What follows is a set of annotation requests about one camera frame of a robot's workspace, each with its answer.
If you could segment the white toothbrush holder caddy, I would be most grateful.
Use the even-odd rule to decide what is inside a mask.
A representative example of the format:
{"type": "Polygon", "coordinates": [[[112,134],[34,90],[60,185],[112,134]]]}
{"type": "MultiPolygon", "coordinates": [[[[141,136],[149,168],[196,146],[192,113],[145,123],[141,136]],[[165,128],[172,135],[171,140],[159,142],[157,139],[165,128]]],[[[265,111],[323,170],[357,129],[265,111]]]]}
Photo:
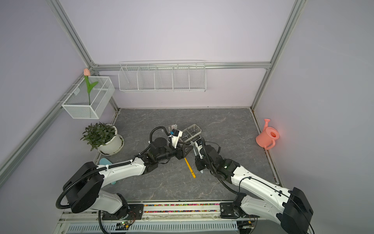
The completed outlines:
{"type": "Polygon", "coordinates": [[[198,125],[193,124],[190,127],[184,129],[182,132],[182,141],[184,143],[191,143],[197,141],[200,138],[202,130],[198,125]]]}

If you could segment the teal thin toothbrush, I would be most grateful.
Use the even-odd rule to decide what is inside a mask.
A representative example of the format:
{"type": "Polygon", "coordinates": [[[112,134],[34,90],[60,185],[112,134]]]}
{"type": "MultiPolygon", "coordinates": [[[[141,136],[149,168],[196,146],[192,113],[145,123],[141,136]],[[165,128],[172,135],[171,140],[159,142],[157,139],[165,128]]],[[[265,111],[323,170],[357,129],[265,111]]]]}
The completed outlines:
{"type": "Polygon", "coordinates": [[[190,143],[191,143],[191,146],[193,147],[194,156],[195,156],[195,157],[198,157],[199,154],[198,154],[198,152],[196,151],[195,143],[194,143],[192,140],[190,141],[190,143]]]}

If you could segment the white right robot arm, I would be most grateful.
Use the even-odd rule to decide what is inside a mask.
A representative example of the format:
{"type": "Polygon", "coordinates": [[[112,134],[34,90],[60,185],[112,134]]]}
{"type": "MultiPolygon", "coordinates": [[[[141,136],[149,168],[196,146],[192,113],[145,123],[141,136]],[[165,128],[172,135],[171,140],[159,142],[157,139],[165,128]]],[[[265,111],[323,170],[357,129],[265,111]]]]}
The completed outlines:
{"type": "Polygon", "coordinates": [[[288,234],[315,233],[311,225],[314,211],[301,189],[275,185],[239,163],[223,159],[210,145],[196,147],[195,153],[199,171],[208,169],[224,185],[238,187],[233,205],[241,213],[273,221],[288,234]]]}

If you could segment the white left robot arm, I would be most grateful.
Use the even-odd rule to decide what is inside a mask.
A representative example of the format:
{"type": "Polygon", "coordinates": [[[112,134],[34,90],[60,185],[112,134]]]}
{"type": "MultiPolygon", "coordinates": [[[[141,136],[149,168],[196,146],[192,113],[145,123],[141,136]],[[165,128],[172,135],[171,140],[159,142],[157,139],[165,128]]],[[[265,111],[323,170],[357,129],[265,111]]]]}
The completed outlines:
{"type": "Polygon", "coordinates": [[[125,217],[130,212],[125,198],[121,194],[108,193],[103,187],[121,179],[150,173],[173,157],[181,160],[192,149],[189,143],[178,141],[173,146],[167,139],[159,137],[131,160],[106,165],[95,165],[92,161],[85,163],[63,186],[56,208],[70,209],[73,213],[97,210],[125,217]]]}

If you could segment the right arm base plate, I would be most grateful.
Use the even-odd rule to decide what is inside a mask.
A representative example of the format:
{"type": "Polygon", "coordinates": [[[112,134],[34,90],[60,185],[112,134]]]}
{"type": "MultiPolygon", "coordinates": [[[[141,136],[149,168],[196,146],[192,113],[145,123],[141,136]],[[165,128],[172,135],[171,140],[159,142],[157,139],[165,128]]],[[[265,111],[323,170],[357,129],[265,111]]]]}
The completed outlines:
{"type": "Polygon", "coordinates": [[[250,218],[239,205],[234,202],[221,202],[220,203],[220,218],[223,219],[238,219],[238,218],[250,218]]]}

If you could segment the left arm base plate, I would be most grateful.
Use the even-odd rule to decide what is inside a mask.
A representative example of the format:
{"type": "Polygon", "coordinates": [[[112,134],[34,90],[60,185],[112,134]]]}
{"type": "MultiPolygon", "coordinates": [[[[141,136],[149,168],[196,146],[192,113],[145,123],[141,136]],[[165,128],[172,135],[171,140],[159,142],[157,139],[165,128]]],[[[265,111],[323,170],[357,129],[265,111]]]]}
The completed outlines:
{"type": "Polygon", "coordinates": [[[103,220],[141,220],[144,213],[144,204],[130,204],[125,208],[121,208],[114,214],[102,212],[103,220]]]}

